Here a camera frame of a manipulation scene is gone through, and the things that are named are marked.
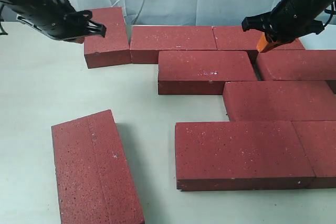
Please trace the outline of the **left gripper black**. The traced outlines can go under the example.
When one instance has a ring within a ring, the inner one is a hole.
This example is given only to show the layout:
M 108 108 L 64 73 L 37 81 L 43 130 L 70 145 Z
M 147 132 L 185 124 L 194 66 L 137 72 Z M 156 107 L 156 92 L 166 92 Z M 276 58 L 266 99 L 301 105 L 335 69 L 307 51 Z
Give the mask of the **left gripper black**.
M 76 11 L 68 0 L 30 0 L 15 12 L 19 21 L 53 40 L 82 43 L 85 37 L 106 35 L 92 11 Z

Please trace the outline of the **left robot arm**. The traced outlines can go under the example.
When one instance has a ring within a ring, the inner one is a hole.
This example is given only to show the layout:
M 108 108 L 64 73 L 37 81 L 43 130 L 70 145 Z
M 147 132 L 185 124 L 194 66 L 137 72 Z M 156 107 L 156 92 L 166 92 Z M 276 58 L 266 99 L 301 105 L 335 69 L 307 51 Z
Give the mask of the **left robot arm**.
M 17 20 L 53 40 L 82 43 L 88 36 L 106 35 L 106 27 L 92 19 L 92 11 L 77 11 L 69 0 L 1 0 Z

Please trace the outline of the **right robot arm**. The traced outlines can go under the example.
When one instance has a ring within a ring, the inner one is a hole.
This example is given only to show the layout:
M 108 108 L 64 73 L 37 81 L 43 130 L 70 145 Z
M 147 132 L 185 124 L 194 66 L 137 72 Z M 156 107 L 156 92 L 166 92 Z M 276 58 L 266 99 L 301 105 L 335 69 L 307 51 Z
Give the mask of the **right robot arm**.
M 316 19 L 322 12 L 333 17 L 335 0 L 281 0 L 269 12 L 245 17 L 241 26 L 243 31 L 260 31 L 257 51 L 268 52 L 305 35 L 320 34 L 327 26 Z

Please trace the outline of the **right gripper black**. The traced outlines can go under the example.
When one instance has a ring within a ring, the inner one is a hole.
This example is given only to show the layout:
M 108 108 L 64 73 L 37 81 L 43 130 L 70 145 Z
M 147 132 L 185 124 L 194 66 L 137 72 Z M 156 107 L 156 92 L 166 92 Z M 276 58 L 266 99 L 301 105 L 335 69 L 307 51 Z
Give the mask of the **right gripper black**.
M 323 0 L 281 0 L 269 12 L 245 17 L 241 26 L 243 31 L 262 32 L 256 49 L 265 53 L 275 45 L 289 44 L 308 34 L 320 34 L 324 24 L 316 17 L 323 10 Z

